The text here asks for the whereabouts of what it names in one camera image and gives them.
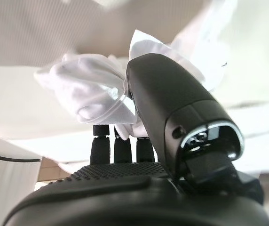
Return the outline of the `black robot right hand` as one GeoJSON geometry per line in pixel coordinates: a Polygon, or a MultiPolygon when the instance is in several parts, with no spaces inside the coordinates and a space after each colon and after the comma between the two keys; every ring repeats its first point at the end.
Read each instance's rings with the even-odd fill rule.
{"type": "Polygon", "coordinates": [[[6,226],[269,226],[258,179],[237,171],[237,125],[193,74],[160,54],[127,65],[127,86],[147,135],[115,141],[94,126],[90,164],[31,193],[6,226]]]}

